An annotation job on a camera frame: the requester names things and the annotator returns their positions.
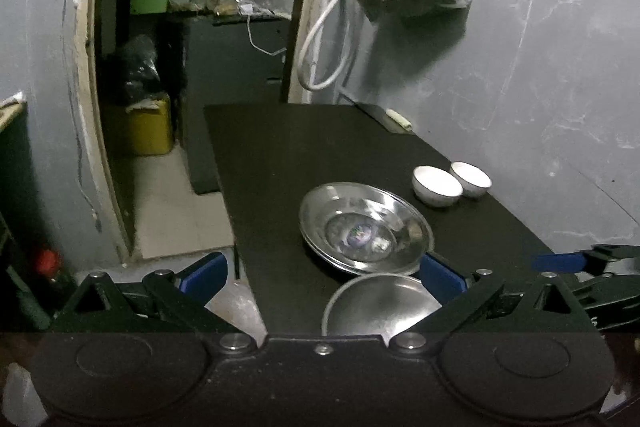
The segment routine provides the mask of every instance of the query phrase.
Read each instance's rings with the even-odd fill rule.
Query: blue gripper pad
[[[545,253],[535,256],[531,267],[537,272],[578,273],[586,264],[581,253]]]
[[[420,261],[420,280],[422,286],[443,306],[466,291],[466,282],[460,275],[428,254],[424,254]]]
[[[222,290],[226,283],[228,268],[226,258],[220,252],[206,264],[195,269],[180,281],[179,289],[201,306]]]

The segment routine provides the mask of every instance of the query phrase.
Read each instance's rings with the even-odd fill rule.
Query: black table
[[[404,198],[429,221],[435,251],[469,271],[490,268],[509,280],[532,280],[530,256],[550,252],[490,195],[444,209],[422,204],[413,193],[413,169],[448,171],[449,160],[356,107],[222,105],[205,114],[236,248],[270,333],[318,334],[328,300],[350,279],[300,235],[300,202],[321,184],[359,182]]]

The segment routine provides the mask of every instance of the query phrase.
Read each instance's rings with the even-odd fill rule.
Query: screw
[[[314,351],[318,355],[321,355],[322,357],[324,357],[325,355],[332,354],[332,352],[334,352],[334,348],[331,347],[329,344],[318,344],[316,347],[314,347]]]
[[[412,333],[411,331],[405,331],[404,333],[396,335],[394,340],[396,341],[396,345],[402,347],[402,349],[420,349],[427,343],[427,339],[420,333]]]
[[[220,339],[220,346],[229,351],[242,351],[251,346],[251,337],[245,333],[227,333]]]

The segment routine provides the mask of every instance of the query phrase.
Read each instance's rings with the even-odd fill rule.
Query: metal bowl rim
[[[349,186],[352,186],[352,187],[356,186],[356,187],[373,188],[374,190],[382,192],[383,194],[386,194],[387,196],[389,196],[389,197],[395,199],[396,201],[399,201],[400,203],[404,204],[409,209],[409,211],[411,211],[411,213],[414,214],[414,217],[416,217],[417,220],[421,222],[421,224],[423,225],[423,227],[427,231],[427,236],[428,236],[427,243],[428,244],[427,244],[426,252],[433,251],[433,249],[435,248],[435,237],[434,237],[434,234],[433,234],[433,230],[431,229],[431,225],[427,221],[426,217],[424,217],[422,215],[420,210],[415,208],[415,206],[413,206],[411,203],[409,203],[409,201],[405,200],[404,198],[401,198],[397,194],[389,192],[388,190],[384,190],[383,188],[374,187],[373,185],[367,185],[365,183],[358,183],[358,182],[335,182],[335,183],[323,183],[321,185],[318,185],[317,187],[312,188],[311,190],[309,190],[305,194],[305,197],[302,198],[302,202],[300,203],[300,209],[298,211],[298,223],[299,223],[299,226],[300,226],[300,232],[302,232],[303,238],[305,239],[306,243],[311,247],[311,249],[314,252],[316,252],[316,254],[318,254],[322,259],[324,259],[329,264],[331,264],[332,266],[334,266],[334,267],[336,267],[336,268],[338,268],[340,270],[343,270],[345,272],[353,273],[354,275],[368,275],[368,274],[370,274],[370,275],[382,275],[383,273],[387,273],[387,274],[390,274],[390,275],[408,276],[408,275],[410,275],[412,273],[417,272],[418,268],[420,267],[420,260],[422,258],[422,255],[420,257],[418,257],[418,259],[416,260],[415,264],[412,264],[412,265],[410,265],[409,268],[404,268],[404,269],[402,269],[402,271],[397,272],[397,273],[392,273],[392,272],[363,272],[363,271],[358,271],[357,269],[355,269],[355,268],[353,268],[351,266],[348,266],[346,264],[341,263],[341,261],[339,261],[338,259],[335,259],[334,257],[332,257],[329,254],[327,254],[324,251],[322,251],[322,249],[320,247],[318,247],[318,245],[316,245],[313,240],[311,240],[311,238],[309,237],[308,233],[305,232],[305,227],[303,227],[302,208],[305,205],[305,201],[309,198],[310,194],[312,194],[313,192],[316,192],[316,190],[319,190],[320,188],[324,188],[324,187],[335,186],[335,185],[349,185]]]
[[[427,288],[425,288],[422,285],[422,281],[420,281],[420,279],[416,279],[415,277],[410,277],[408,275],[404,275],[401,273],[367,273],[366,275],[361,275],[359,277],[356,277],[354,279],[351,279],[350,281],[346,282],[345,284],[343,284],[342,286],[340,286],[333,295],[331,295],[331,298],[329,299],[329,302],[327,302],[326,306],[324,307],[324,313],[322,313],[322,325],[321,325],[321,330],[320,333],[322,334],[323,337],[327,337],[329,335],[328,333],[328,323],[329,323],[329,315],[331,313],[331,310],[334,308],[334,304],[336,303],[336,301],[340,298],[340,296],[342,296],[342,294],[344,292],[346,292],[349,288],[351,288],[353,285],[356,285],[357,283],[364,281],[366,279],[373,279],[374,277],[396,277],[396,278],[400,278],[400,279],[405,279],[405,280],[410,280],[411,282],[418,282],[420,285],[420,288],[422,288],[422,290],[427,294],[430,295],[430,293],[427,291]]]

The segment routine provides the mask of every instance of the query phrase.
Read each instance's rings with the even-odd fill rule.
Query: stainless steel bowl
[[[385,344],[440,308],[420,281],[376,273],[344,284],[322,316],[323,335],[381,335]]]
[[[300,230],[320,257],[356,275],[409,275],[434,246],[431,227],[418,210],[390,192],[359,183],[310,191],[300,205]]]

